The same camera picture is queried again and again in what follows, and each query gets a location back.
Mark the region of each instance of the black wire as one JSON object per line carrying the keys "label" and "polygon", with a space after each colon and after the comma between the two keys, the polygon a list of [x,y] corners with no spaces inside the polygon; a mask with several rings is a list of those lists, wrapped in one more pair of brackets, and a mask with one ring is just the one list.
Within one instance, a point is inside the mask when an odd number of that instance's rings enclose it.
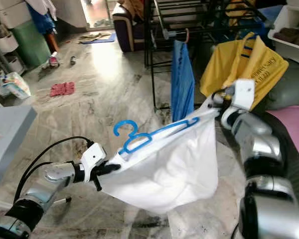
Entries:
{"label": "black wire", "polygon": [[39,167],[43,166],[43,165],[46,165],[46,164],[51,164],[52,162],[43,162],[43,163],[40,163],[38,165],[36,165],[34,168],[31,169],[31,171],[24,177],[24,182],[26,182],[28,180],[28,178],[31,176],[31,174]]}
{"label": "black wire", "polygon": [[215,94],[220,93],[220,92],[224,92],[224,91],[225,91],[225,89],[220,89],[220,90],[215,91],[215,92],[211,95],[211,99],[214,100]]}
{"label": "black wire", "polygon": [[237,225],[235,226],[235,228],[234,228],[233,232],[231,233],[230,239],[234,239],[234,238],[235,238],[235,235],[236,235],[237,229],[238,229],[238,223],[237,223]]}
{"label": "black wire", "polygon": [[72,137],[69,137],[69,138],[65,138],[65,139],[62,139],[60,141],[57,141],[55,143],[53,143],[52,145],[48,146],[45,150],[43,150],[34,160],[33,162],[27,167],[27,169],[25,170],[25,172],[23,173],[20,181],[19,181],[19,184],[18,184],[18,187],[16,189],[16,192],[15,192],[15,196],[14,196],[14,200],[13,200],[13,203],[15,203],[18,198],[20,197],[20,194],[21,194],[21,190],[26,182],[26,180],[29,178],[30,174],[28,175],[28,172],[30,171],[30,169],[33,167],[33,165],[52,147],[56,146],[57,144],[60,144],[62,142],[65,142],[65,141],[68,141],[68,140],[71,140],[71,139],[76,139],[76,138],[80,138],[80,139],[84,139],[85,141],[87,141],[87,144],[88,144],[88,147],[89,145],[92,144],[92,141],[89,140],[88,138],[86,137],[83,137],[83,136],[72,136]]}

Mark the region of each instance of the white cloth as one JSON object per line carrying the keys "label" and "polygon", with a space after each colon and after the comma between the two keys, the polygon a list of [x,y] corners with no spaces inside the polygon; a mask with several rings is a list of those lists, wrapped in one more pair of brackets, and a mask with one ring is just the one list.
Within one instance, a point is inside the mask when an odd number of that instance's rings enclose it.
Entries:
{"label": "white cloth", "polygon": [[171,133],[165,130],[134,153],[116,154],[109,163],[122,167],[99,177],[103,191],[158,214],[211,197],[218,184],[214,121],[217,115],[206,103],[186,117],[199,117],[193,126],[170,136],[162,135]]}
{"label": "white cloth", "polygon": [[48,10],[53,18],[56,19],[56,8],[51,0],[25,0],[35,11],[41,15],[46,15]]}

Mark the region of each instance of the pink cushion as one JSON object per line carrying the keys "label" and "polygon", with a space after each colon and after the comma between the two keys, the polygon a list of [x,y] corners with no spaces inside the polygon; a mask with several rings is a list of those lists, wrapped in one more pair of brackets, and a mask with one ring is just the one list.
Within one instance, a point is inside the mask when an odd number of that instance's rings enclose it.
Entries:
{"label": "pink cushion", "polygon": [[286,127],[299,152],[299,106],[290,106],[277,111],[268,111]]}

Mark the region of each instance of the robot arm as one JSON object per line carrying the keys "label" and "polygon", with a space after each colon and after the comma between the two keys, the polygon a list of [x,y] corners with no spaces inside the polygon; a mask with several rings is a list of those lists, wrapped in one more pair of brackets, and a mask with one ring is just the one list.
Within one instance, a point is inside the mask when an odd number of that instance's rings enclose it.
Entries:
{"label": "robot arm", "polygon": [[[245,197],[240,202],[239,230],[245,239],[299,239],[299,204],[285,175],[285,159],[279,139],[269,125],[248,112],[254,99],[254,82],[237,80],[213,94],[222,112],[221,123],[231,130],[241,148],[246,172]],[[104,163],[105,152],[95,143],[84,152],[81,163],[51,164],[43,178],[16,201],[0,218],[0,238],[27,239],[58,191],[71,183],[94,181],[97,176],[118,170]]]}
{"label": "robot arm", "polygon": [[282,146],[272,128],[247,111],[254,90],[249,90],[248,80],[243,81],[236,81],[220,100],[222,105],[230,105],[223,110],[221,122],[240,145],[247,178],[245,197],[240,201],[240,233],[245,239],[299,239],[299,204],[284,177]]}
{"label": "robot arm", "polygon": [[100,186],[97,176],[118,170],[120,165],[105,166],[105,152],[94,143],[81,158],[81,163],[55,163],[46,167],[44,177],[39,177],[14,203],[11,209],[0,217],[0,238],[27,239],[42,216],[53,204],[57,192],[72,183],[94,181]]}

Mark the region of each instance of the white marble floor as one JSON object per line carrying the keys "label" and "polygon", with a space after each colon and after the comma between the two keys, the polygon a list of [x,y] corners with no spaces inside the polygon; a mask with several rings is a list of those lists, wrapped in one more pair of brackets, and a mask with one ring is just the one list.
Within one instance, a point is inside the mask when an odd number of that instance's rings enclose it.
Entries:
{"label": "white marble floor", "polygon": [[[100,143],[110,157],[126,140],[113,135],[113,125],[118,121],[134,120],[145,132],[170,122],[169,111],[153,111],[150,71],[144,68],[143,52],[124,54],[118,42],[81,45],[77,44],[78,37],[75,35],[61,45],[59,68],[44,72],[37,68],[24,76],[33,96],[22,104],[33,105],[37,117],[0,186],[0,200],[4,202],[12,202],[18,181],[31,160],[57,140],[86,136]],[[73,66],[69,64],[71,56],[77,58]],[[170,54],[155,57],[167,59]],[[168,74],[155,79],[159,104],[169,102],[169,79]],[[75,82],[74,94],[49,96],[53,84],[68,81]],[[228,145],[219,126],[217,138]],[[130,206],[90,186],[72,185],[58,196],[71,196],[72,202],[51,208],[32,238],[228,238],[238,220],[244,176],[235,153],[221,143],[217,147],[219,186],[213,198],[162,216]],[[78,161],[84,150],[84,142],[73,140],[51,149],[40,162]]]}

